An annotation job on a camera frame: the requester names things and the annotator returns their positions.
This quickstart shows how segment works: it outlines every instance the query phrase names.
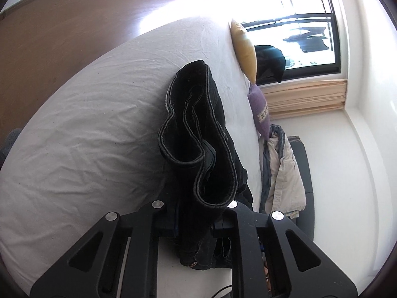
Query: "curtain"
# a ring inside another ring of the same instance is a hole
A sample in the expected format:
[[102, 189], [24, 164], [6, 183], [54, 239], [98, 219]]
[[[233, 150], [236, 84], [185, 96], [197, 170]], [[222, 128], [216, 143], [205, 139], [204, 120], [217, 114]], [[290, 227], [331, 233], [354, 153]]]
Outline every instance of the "curtain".
[[344, 108], [347, 80], [285, 82], [261, 88], [271, 119]]

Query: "black jeans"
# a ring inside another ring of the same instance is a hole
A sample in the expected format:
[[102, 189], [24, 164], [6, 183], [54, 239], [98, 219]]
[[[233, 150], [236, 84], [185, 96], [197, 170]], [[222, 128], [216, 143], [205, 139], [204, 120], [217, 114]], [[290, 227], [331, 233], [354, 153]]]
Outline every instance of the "black jeans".
[[210, 227], [233, 199], [251, 209], [253, 199], [208, 65], [198, 60], [178, 71], [165, 102], [158, 144], [179, 182], [180, 262], [230, 267], [230, 241], [214, 239]]

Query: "yellow cushion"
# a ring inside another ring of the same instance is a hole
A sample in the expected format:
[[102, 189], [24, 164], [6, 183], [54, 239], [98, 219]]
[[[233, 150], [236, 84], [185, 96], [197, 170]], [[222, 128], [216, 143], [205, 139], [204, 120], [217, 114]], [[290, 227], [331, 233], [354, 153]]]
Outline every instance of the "yellow cushion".
[[233, 48], [240, 68], [251, 84], [255, 84], [257, 80], [257, 56], [255, 54], [255, 47], [248, 38], [247, 30], [240, 23], [232, 19], [230, 34], [232, 35]]

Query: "white bed sheet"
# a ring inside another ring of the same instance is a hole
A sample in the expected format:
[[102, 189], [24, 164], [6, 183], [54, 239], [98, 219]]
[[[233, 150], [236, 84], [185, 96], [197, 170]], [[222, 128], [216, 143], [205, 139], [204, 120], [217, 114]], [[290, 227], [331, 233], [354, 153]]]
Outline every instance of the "white bed sheet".
[[[0, 253], [29, 293], [33, 283], [109, 211], [136, 211], [156, 198], [167, 165], [157, 146], [165, 93], [175, 73], [203, 59], [223, 102], [226, 126], [258, 210], [258, 137], [228, 23], [189, 18], [103, 55], [72, 77], [33, 116], [0, 171]], [[160, 241], [158, 297], [211, 297], [229, 269], [179, 264]]]

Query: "wooden floor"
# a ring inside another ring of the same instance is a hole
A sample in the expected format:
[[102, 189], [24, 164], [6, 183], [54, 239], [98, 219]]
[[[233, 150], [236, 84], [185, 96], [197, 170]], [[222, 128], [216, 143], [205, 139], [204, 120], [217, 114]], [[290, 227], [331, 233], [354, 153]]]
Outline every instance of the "wooden floor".
[[0, 143], [89, 63], [174, 0], [25, 0], [0, 14]]

